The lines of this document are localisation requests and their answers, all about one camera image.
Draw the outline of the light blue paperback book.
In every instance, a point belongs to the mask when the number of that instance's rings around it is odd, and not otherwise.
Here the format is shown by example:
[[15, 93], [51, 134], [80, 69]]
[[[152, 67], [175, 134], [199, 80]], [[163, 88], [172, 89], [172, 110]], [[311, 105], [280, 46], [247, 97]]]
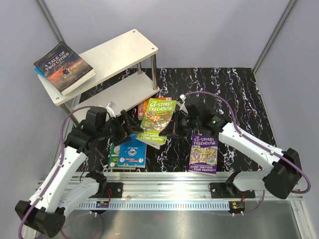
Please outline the light blue paperback book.
[[120, 167], [145, 168], [147, 145], [130, 135], [131, 141], [120, 146], [118, 165]]

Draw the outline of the green 65-storey treehouse book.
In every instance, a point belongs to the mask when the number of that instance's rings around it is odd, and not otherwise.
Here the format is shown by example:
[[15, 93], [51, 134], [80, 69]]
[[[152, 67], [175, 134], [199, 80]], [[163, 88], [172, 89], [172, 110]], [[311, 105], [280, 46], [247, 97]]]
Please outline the green 65-storey treehouse book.
[[145, 109], [141, 128], [144, 130], [139, 133], [137, 140], [160, 149], [166, 143], [166, 136], [160, 136], [160, 132], [170, 122], [176, 107], [176, 100], [172, 98], [150, 98]]

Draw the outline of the dark tale of two cities book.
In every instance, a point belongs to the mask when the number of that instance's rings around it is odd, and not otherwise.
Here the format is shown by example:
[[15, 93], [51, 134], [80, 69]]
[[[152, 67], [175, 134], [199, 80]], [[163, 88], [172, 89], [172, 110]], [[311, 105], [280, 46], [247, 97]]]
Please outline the dark tale of two cities book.
[[60, 41], [34, 66], [64, 96], [96, 74], [94, 68], [63, 41]]

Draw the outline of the blue 91-storey treehouse book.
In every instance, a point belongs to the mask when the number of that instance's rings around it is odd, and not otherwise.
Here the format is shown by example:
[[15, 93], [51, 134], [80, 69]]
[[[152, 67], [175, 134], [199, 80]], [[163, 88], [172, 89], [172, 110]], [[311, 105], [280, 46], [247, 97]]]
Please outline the blue 91-storey treehouse book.
[[44, 77], [45, 79], [48, 80], [48, 78], [45, 76], [45, 74], [40, 70], [38, 69], [37, 67], [34, 68], [35, 72], [39, 75], [41, 75], [42, 77]]

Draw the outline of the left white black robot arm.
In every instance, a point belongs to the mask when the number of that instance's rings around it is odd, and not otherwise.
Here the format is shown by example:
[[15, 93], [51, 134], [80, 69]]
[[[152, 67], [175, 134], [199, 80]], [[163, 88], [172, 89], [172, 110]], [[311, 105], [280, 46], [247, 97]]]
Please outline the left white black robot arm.
[[21, 220], [18, 228], [20, 239], [25, 226], [53, 238], [62, 230], [70, 213], [84, 200], [91, 196], [111, 196], [107, 177], [94, 171], [90, 171], [65, 197], [62, 194], [76, 169], [101, 141], [108, 139], [119, 145], [129, 141], [130, 135], [144, 131], [125, 110], [116, 116], [109, 106], [86, 106], [85, 109], [85, 119], [67, 136], [60, 135], [59, 157], [41, 186], [27, 201], [20, 200], [15, 206]]

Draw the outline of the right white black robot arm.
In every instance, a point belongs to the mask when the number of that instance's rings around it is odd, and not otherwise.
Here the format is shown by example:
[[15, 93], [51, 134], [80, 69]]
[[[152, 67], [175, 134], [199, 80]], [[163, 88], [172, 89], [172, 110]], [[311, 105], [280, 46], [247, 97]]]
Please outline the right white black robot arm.
[[279, 199], [286, 199], [302, 177], [300, 157], [294, 149], [282, 150], [259, 140], [229, 117], [213, 113], [204, 102], [188, 105], [178, 100], [170, 122], [160, 135], [181, 138], [193, 132], [235, 148], [263, 168], [232, 173], [218, 187], [231, 198], [247, 191], [268, 191]]

